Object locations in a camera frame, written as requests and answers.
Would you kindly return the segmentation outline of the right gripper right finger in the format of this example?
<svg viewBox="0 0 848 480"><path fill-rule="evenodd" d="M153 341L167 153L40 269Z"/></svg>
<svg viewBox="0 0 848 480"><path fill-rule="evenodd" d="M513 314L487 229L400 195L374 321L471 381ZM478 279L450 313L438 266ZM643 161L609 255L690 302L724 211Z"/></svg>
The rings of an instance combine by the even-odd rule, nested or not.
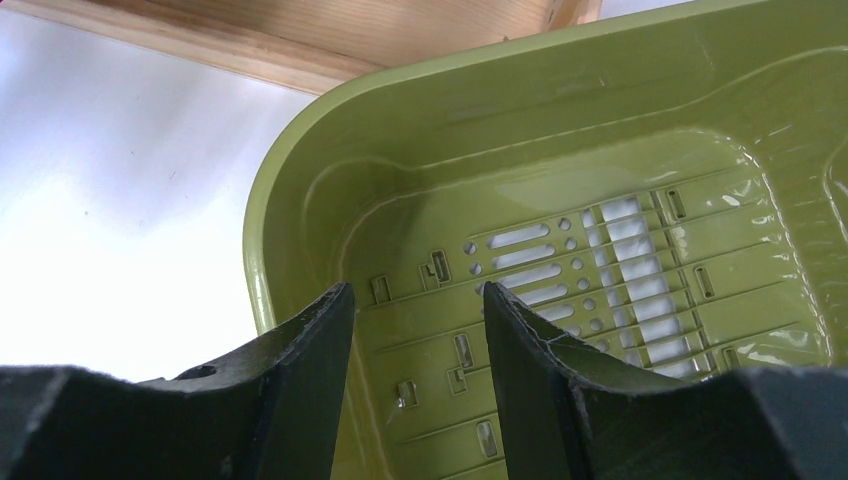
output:
<svg viewBox="0 0 848 480"><path fill-rule="evenodd" d="M687 383L483 289L491 374L512 479L843 479L847 372L753 367Z"/></svg>

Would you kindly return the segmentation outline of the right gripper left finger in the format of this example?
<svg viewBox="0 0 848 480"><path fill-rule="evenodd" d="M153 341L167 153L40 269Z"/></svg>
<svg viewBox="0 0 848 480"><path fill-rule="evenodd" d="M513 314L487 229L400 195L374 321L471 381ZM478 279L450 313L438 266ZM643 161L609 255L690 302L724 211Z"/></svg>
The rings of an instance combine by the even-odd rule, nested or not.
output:
<svg viewBox="0 0 848 480"><path fill-rule="evenodd" d="M173 379L1 370L5 479L327 479L355 314L339 283L283 324Z"/></svg>

